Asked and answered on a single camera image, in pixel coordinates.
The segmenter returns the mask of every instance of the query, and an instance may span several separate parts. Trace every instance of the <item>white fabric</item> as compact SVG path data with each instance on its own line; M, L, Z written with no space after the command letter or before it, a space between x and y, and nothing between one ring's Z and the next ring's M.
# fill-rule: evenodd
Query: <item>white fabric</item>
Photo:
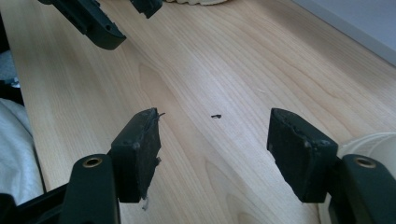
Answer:
M0 99L0 192L17 205L43 193L34 150L25 108Z

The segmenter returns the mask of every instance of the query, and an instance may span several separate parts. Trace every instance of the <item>wooden table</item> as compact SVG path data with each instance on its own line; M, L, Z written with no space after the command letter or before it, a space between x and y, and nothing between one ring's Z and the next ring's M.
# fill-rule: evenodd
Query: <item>wooden table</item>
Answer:
M148 211L124 204L123 223L318 223L266 150L270 109L339 143L396 128L395 67L291 1L165 3L149 20L101 3L127 36L113 51L53 6L0 0L47 189L135 113L166 113Z

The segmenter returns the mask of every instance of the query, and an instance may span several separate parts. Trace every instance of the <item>black speck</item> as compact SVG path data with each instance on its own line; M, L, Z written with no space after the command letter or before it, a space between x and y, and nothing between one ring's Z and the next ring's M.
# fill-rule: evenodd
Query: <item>black speck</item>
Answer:
M212 119L221 119L221 115L212 115L210 117L212 117Z

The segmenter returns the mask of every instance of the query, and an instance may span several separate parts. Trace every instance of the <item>screw hole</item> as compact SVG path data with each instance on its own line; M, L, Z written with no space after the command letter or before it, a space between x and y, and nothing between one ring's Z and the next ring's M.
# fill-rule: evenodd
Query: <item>screw hole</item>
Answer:
M102 159L100 158L89 158L87 160L84 161L84 163L82 164L85 168L92 168L95 166L98 166L100 163L102 163Z
M375 162L369 161L369 160L367 160L367 159L365 159L365 158L363 158L363 157L357 157L357 158L355 158L355 162L356 162L359 166L362 166L362 167L365 167L365 168L371 168L371 169L373 169L373 168L376 167Z

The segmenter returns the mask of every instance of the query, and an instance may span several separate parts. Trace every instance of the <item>wooden tabletop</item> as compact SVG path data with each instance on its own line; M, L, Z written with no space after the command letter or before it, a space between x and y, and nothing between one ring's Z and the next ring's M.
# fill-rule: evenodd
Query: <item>wooden tabletop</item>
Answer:
M163 148L149 208L123 223L318 223L266 150L270 109L338 143L396 129L396 69L288 0L102 10L127 36L96 47L54 6L0 0L47 189L107 153L137 112L158 107ZM221 119L212 119L212 115Z

